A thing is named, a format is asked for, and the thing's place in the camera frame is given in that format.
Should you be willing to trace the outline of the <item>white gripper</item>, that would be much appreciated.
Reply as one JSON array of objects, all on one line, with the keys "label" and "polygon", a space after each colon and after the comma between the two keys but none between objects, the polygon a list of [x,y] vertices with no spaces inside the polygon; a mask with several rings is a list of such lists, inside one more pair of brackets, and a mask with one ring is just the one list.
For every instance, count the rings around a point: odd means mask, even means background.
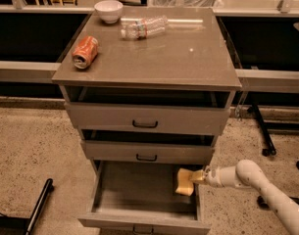
[{"label": "white gripper", "polygon": [[194,171],[193,176],[195,177],[190,177],[190,181],[194,184],[205,184],[207,182],[212,187],[223,187],[221,169],[219,167],[212,168],[207,166],[205,171],[203,169]]}]

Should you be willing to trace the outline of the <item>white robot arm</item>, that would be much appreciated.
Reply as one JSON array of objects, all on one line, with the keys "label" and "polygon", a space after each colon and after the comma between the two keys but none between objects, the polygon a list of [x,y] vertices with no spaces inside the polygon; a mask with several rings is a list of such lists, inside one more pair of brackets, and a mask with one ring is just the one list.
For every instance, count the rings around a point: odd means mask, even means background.
[{"label": "white robot arm", "polygon": [[290,235],[299,235],[299,205],[273,185],[255,162],[241,160],[235,166],[207,167],[193,171],[189,180],[198,184],[206,182],[213,187],[254,189]]}]

